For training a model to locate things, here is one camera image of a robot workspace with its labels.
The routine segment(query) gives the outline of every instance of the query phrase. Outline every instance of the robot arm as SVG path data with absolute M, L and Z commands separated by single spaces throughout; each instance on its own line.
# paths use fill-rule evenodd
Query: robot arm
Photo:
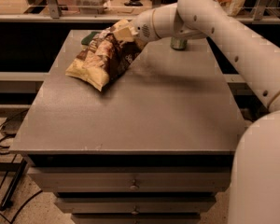
M 209 36 L 272 112 L 243 134 L 236 149 L 229 224 L 280 223 L 280 48 L 229 17 L 217 0 L 178 0 L 140 14 L 137 36 Z
M 280 48 L 229 17 L 217 0 L 178 0 L 132 23 L 145 41 L 209 36 L 261 102 L 271 112 L 280 110 Z

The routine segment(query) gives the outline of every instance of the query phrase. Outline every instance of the floor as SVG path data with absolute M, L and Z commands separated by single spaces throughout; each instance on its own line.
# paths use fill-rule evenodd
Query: floor
M 0 109 L 0 125 L 6 121 L 6 117 L 12 117 L 21 110 Z M 12 145 L 12 139 L 7 139 L 1 143 L 2 146 Z M 15 155 L 0 155 L 0 162 L 21 162 L 21 157 Z M 0 172 L 0 203 L 6 193 L 6 190 L 12 180 L 14 173 Z M 0 224 L 73 224 L 70 215 L 62 213 L 54 205 L 54 195 L 51 193 L 42 192 L 34 197 L 26 204 L 13 220 L 21 206 L 31 196 L 40 191 L 36 183 L 28 176 L 23 175 L 18 184 L 12 198 L 12 206 L 5 211 L 0 211 Z M 202 214 L 200 224 L 226 224 L 228 210 L 229 191 L 220 192 L 217 195 L 217 203 L 209 210 L 208 213 Z

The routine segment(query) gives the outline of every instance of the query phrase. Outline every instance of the brown chip bag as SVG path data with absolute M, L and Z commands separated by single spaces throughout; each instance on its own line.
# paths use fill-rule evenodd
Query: brown chip bag
M 143 47 L 135 42 L 118 41 L 110 30 L 112 27 L 94 36 L 66 69 L 67 76 L 80 78 L 101 91 L 126 71 Z

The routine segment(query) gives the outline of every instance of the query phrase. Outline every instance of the table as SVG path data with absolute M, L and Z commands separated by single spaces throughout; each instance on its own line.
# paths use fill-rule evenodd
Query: table
M 206 39 L 151 42 L 99 92 L 64 74 L 90 32 L 70 32 L 10 151 L 76 223 L 197 223 L 245 130 Z

